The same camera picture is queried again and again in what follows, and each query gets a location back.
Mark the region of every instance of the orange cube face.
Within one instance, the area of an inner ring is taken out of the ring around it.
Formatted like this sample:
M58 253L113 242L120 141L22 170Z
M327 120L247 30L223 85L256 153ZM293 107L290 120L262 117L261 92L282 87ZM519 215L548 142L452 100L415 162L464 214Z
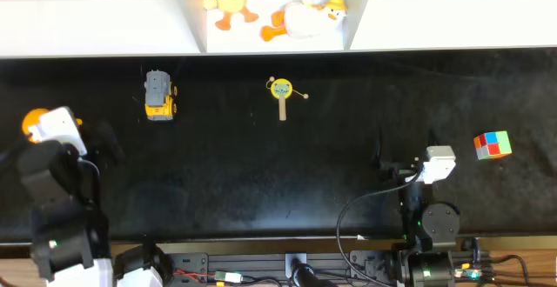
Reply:
M473 139L479 160L502 158L510 155L511 144L506 131L489 132Z

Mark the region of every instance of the toy truck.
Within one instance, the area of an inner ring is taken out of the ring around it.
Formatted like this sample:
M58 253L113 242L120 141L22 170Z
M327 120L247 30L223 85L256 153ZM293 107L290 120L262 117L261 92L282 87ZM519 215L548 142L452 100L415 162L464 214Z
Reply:
M171 76L160 70L147 73L145 82L145 112L151 121L171 121L178 107L178 87L173 86Z

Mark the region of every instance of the black tabletop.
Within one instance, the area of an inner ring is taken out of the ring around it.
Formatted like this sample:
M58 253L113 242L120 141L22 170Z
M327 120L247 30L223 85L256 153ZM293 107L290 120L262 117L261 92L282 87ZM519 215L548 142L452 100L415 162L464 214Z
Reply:
M114 239L332 236L342 207L378 182L387 157L422 156L434 131L457 157L434 185L461 212L461 234L557 230L557 50L469 50L259 57L4 60L0 147L35 108L69 106L107 121L126 159L101 168ZM178 118L145 117L148 70L178 86ZM265 88L294 89L288 118ZM506 130L513 154L478 161L473 138ZM30 238L30 198L15 169L0 178L0 241ZM345 234L400 237L396 193L354 207Z

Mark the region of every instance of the wooden handle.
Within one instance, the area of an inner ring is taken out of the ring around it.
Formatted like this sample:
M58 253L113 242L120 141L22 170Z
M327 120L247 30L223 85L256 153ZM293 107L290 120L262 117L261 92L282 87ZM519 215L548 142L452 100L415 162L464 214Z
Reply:
M280 96L278 98L278 119L281 121L286 120L286 98L285 96Z

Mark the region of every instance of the blue square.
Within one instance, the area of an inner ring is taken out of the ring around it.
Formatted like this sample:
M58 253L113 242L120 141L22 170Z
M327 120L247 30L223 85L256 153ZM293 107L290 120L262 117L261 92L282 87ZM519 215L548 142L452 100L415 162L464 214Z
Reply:
M495 135L495 133L486 133L486 142L488 144L496 144L497 143L497 135Z

